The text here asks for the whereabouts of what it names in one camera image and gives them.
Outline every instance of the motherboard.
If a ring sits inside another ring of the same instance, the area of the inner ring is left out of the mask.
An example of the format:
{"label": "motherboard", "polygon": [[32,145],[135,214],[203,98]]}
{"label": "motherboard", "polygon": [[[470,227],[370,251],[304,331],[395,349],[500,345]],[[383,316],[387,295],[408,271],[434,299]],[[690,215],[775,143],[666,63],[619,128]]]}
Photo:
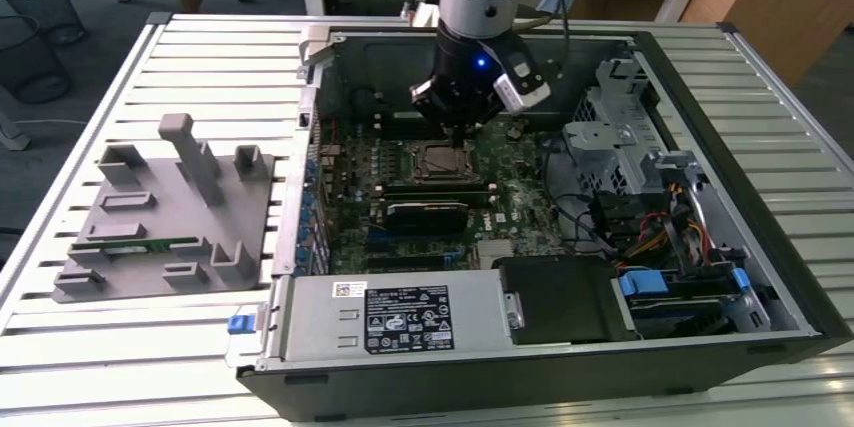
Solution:
{"label": "motherboard", "polygon": [[323,122],[330,273],[488,269],[566,253],[542,181],[543,133],[498,120],[462,147]]}

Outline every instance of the red wire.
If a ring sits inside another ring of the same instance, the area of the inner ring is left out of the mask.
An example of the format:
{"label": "red wire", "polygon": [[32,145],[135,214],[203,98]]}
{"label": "red wire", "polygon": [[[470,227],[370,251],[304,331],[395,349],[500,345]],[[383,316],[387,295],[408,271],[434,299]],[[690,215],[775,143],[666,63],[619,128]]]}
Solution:
{"label": "red wire", "polygon": [[643,231],[646,230],[647,222],[650,219],[655,217],[667,217],[670,214],[667,212],[652,212],[651,214],[646,214],[643,220],[640,221],[640,235],[638,235],[638,240],[643,239]]}

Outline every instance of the warning label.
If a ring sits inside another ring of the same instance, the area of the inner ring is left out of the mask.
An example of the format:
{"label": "warning label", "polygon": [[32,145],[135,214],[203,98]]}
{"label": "warning label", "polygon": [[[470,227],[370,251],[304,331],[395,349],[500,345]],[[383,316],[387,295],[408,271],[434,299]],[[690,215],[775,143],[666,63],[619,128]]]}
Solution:
{"label": "warning label", "polygon": [[396,354],[454,348],[448,286],[364,291],[364,350]]}

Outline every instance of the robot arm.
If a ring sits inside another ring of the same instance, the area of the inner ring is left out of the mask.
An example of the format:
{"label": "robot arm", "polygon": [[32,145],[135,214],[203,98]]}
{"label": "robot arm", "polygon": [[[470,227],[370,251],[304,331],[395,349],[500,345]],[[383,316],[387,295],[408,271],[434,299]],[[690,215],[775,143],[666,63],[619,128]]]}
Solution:
{"label": "robot arm", "polygon": [[[543,0],[539,7],[556,7]],[[518,0],[440,0],[434,70],[412,103],[459,144],[498,113],[524,112],[551,95],[550,76],[512,31]]]}

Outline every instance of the green circuit board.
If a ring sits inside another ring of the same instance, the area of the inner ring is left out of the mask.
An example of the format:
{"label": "green circuit board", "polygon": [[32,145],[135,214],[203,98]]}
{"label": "green circuit board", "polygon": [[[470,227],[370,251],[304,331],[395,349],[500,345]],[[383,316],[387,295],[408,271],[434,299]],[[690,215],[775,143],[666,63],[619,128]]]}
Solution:
{"label": "green circuit board", "polygon": [[[475,246],[483,240],[504,239],[515,255],[566,253],[556,214],[546,202],[539,178],[540,139],[530,134],[510,140],[514,127],[510,121],[494,121],[467,141],[471,175],[491,190],[488,204],[468,209],[464,232],[410,237],[395,237],[384,231],[382,215],[388,202],[375,189],[411,180],[419,165],[414,152],[424,141],[382,140],[367,129],[342,129],[340,149],[332,148],[330,152],[336,155],[323,159],[332,274],[375,272],[370,268],[372,259],[407,257],[440,256],[446,270],[478,269]],[[431,201],[430,194],[424,201]],[[406,271],[406,266],[395,271]]]}

